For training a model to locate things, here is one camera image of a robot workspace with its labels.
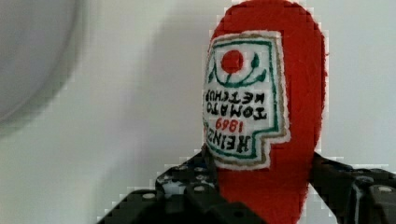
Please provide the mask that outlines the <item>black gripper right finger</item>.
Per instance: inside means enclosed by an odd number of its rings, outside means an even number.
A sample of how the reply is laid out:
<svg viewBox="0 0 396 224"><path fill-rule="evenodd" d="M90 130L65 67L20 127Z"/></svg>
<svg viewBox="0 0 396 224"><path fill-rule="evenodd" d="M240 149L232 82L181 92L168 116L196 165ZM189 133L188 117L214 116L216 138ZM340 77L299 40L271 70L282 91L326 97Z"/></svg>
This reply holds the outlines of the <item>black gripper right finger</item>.
<svg viewBox="0 0 396 224"><path fill-rule="evenodd" d="M338 224L396 224L396 176L314 154L310 184Z"/></svg>

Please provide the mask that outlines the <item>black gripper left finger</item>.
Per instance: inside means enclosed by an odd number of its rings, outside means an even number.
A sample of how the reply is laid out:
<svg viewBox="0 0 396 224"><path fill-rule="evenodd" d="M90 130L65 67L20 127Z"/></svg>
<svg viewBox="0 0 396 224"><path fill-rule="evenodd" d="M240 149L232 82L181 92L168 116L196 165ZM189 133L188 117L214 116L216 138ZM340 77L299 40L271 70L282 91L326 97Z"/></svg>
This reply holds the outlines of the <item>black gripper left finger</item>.
<svg viewBox="0 0 396 224"><path fill-rule="evenodd" d="M206 147L158 176L155 187L164 194L165 214L180 218L181 224L249 224L249 209L220 195L214 158Z"/></svg>

